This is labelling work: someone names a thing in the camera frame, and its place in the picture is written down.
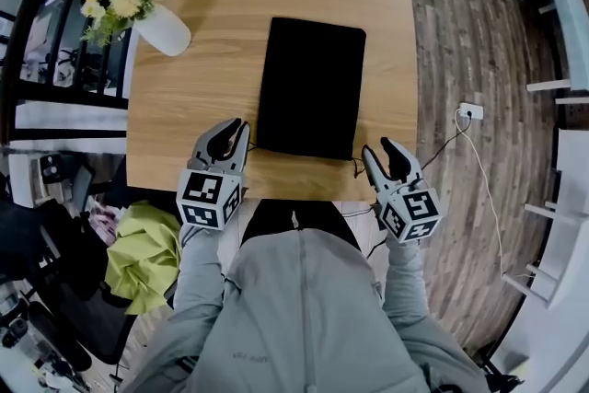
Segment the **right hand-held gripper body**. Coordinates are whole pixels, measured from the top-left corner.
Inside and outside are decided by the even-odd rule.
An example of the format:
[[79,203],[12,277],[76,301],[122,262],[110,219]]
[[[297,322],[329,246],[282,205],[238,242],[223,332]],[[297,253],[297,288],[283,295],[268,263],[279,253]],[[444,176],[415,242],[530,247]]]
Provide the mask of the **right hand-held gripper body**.
[[443,219],[434,188],[401,185],[394,191],[380,191],[376,201],[380,223],[399,243],[430,237]]

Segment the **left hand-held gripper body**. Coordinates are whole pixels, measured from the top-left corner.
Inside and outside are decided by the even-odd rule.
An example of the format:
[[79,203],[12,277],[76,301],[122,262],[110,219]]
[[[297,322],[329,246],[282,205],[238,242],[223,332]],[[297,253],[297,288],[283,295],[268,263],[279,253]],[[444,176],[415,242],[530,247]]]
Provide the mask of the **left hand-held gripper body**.
[[176,204],[182,223],[224,230],[243,201],[244,165],[205,164],[190,159],[180,174]]

